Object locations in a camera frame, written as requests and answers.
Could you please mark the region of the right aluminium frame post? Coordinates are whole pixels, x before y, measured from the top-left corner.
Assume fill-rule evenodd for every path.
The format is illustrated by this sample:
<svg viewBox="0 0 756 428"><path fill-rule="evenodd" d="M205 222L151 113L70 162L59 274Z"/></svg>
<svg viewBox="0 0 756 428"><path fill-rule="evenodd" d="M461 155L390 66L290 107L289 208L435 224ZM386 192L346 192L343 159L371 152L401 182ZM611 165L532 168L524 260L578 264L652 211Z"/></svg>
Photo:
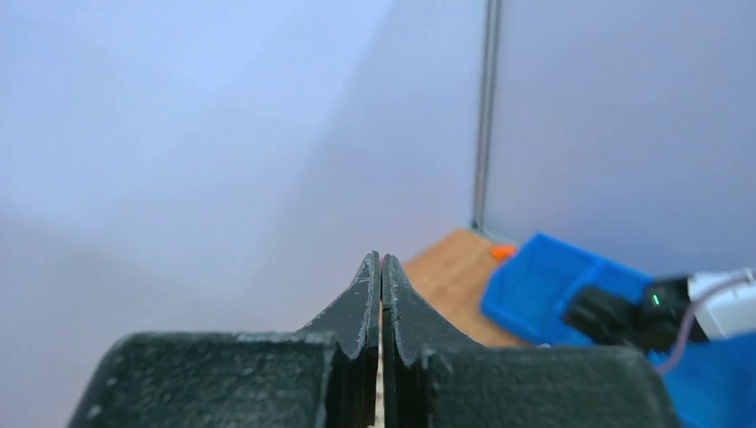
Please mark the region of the right aluminium frame post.
<svg viewBox="0 0 756 428"><path fill-rule="evenodd" d="M485 229L485 209L492 141L491 133L497 88L497 57L501 32L502 6L502 0L488 0L485 9L471 221L471 229L480 234L483 234Z"/></svg>

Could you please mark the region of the blue plastic bin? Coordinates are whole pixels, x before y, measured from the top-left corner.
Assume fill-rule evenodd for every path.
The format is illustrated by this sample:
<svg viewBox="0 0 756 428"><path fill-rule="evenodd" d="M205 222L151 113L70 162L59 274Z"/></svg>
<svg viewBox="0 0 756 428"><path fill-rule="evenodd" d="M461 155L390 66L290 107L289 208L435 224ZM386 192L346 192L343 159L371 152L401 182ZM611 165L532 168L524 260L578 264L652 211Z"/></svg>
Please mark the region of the blue plastic bin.
<svg viewBox="0 0 756 428"><path fill-rule="evenodd" d="M755 272L652 277L533 235L492 274L481 313L534 345L626 346L686 427L755 424Z"/></svg>

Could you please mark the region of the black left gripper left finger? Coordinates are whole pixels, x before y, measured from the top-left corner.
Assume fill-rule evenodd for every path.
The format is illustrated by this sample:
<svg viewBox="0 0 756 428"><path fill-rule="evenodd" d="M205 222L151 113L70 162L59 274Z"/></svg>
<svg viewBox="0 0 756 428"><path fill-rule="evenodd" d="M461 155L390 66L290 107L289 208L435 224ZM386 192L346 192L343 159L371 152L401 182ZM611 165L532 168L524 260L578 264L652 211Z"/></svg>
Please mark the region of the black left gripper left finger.
<svg viewBox="0 0 756 428"><path fill-rule="evenodd" d="M104 354L72 427L368 427L381 259L289 333L139 332Z"/></svg>

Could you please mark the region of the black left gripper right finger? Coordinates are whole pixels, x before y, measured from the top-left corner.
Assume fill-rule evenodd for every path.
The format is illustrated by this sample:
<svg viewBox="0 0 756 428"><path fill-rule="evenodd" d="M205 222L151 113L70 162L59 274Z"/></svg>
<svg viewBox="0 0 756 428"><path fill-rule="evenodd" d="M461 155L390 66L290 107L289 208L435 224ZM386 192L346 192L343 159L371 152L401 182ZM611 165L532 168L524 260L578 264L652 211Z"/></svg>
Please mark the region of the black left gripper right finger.
<svg viewBox="0 0 756 428"><path fill-rule="evenodd" d="M620 347L489 348L382 261L388 427L678 427L661 379Z"/></svg>

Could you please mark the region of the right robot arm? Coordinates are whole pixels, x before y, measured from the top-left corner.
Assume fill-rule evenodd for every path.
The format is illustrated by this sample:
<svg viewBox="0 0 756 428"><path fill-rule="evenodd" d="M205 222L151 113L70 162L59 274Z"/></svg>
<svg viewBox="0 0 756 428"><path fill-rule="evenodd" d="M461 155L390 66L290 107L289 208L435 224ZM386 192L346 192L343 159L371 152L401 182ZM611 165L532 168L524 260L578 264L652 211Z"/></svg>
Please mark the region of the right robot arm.
<svg viewBox="0 0 756 428"><path fill-rule="evenodd" d="M683 337L706 343L755 332L755 270L698 272L653 280L636 301L591 284L562 321L601 345L669 352Z"/></svg>

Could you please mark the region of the small orange object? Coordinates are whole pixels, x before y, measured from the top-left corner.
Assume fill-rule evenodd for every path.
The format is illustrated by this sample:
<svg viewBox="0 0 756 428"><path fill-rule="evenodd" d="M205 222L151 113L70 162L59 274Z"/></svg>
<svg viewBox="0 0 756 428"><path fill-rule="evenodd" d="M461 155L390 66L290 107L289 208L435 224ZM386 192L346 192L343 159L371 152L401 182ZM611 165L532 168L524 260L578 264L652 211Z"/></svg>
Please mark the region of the small orange object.
<svg viewBox="0 0 756 428"><path fill-rule="evenodd" d="M492 245L489 247L489 255L497 262L506 262L514 257L518 252L518 247L515 245L501 244Z"/></svg>

